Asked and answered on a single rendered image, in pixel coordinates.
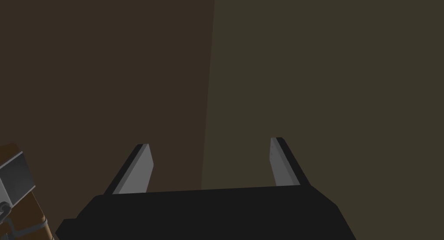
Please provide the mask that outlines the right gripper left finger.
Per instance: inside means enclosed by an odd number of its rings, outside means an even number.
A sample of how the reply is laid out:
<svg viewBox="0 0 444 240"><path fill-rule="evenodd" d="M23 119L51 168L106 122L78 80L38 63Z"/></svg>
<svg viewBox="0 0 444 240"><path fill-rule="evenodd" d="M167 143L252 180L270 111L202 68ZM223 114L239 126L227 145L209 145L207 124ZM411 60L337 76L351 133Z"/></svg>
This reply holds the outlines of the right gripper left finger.
<svg viewBox="0 0 444 240"><path fill-rule="evenodd" d="M153 166L149 144L136 145L104 194L145 193Z"/></svg>

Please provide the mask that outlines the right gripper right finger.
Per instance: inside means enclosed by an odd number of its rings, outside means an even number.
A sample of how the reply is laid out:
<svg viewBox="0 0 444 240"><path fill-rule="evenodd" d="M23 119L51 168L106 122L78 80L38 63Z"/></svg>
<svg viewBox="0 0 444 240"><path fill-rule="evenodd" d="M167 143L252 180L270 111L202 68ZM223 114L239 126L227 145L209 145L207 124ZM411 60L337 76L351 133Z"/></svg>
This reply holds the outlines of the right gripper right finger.
<svg viewBox="0 0 444 240"><path fill-rule="evenodd" d="M284 138L271 138L269 162L277 186L310 186L306 174L304 174Z"/></svg>

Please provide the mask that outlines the brown cabinet with grey trim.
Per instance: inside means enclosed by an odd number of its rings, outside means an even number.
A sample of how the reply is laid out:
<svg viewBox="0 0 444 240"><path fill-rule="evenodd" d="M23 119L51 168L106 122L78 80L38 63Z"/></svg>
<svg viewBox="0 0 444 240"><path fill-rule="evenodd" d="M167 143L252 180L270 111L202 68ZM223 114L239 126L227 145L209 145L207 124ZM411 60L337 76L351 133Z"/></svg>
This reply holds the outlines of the brown cabinet with grey trim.
<svg viewBox="0 0 444 240"><path fill-rule="evenodd" d="M23 151L15 143L0 146L0 240L55 240L35 186Z"/></svg>

